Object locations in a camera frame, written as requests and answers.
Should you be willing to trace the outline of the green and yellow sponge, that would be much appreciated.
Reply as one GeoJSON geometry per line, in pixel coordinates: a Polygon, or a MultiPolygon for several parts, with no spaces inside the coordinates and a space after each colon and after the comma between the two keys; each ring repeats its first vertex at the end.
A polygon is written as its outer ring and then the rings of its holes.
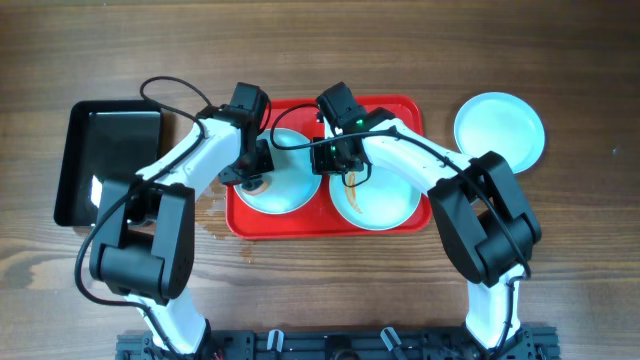
{"type": "Polygon", "coordinates": [[[253,179],[244,182],[240,185],[240,188],[243,193],[250,196],[257,196],[263,192],[265,192],[270,186],[269,180],[264,180],[262,178],[253,179]]]}

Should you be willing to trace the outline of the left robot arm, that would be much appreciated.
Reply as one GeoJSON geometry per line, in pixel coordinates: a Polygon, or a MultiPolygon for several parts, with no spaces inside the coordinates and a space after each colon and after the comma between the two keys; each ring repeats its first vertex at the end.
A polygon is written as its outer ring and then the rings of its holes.
{"type": "Polygon", "coordinates": [[[105,181],[98,219],[77,260],[116,294],[113,307],[134,307],[151,330],[152,354],[210,359],[209,321],[187,282],[195,257],[195,202],[215,178],[236,185],[261,173],[261,110],[210,107],[168,153],[132,177],[105,181]]]}

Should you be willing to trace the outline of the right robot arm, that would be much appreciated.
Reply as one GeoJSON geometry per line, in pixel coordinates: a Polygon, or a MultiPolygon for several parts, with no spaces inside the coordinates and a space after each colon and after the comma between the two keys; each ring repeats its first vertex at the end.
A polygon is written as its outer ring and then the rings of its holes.
{"type": "Polygon", "coordinates": [[[329,173],[362,166],[386,169],[424,194],[445,253],[468,282],[467,332],[492,357],[503,355],[520,329],[519,284],[541,227],[507,161],[489,151],[471,157],[443,148],[398,118],[311,144],[329,173]]]}

